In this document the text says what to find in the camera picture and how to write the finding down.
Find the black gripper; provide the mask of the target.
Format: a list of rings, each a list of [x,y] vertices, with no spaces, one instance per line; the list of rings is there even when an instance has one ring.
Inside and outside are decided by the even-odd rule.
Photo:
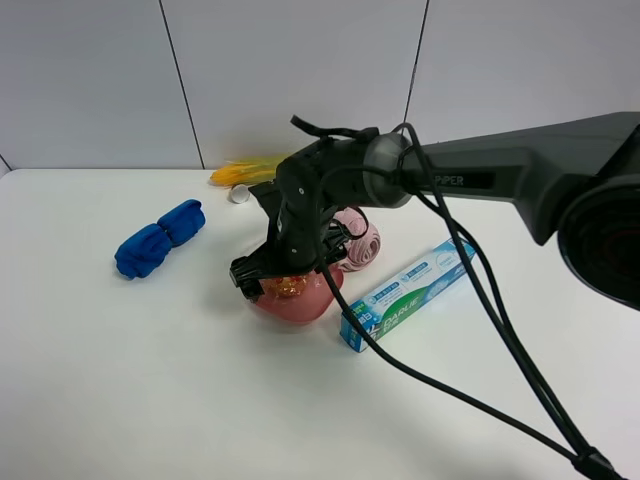
[[[264,295],[261,280],[304,276],[320,259],[345,258],[345,244],[367,233],[368,221],[357,230],[334,219],[347,207],[370,204],[361,170],[365,151],[355,140],[320,139],[282,161],[273,181],[250,189],[269,224],[266,241],[230,266],[230,277],[247,300]]]

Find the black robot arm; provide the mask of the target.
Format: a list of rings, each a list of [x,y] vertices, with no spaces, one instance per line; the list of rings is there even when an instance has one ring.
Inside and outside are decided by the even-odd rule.
[[[420,145],[400,126],[321,128],[313,142],[251,188],[268,216],[265,242],[235,259],[230,276],[249,300],[261,281],[304,275],[345,255],[331,225],[346,207],[398,208],[414,191],[513,204],[532,239],[558,242],[570,271],[599,294],[639,304],[639,116],[570,122]]]

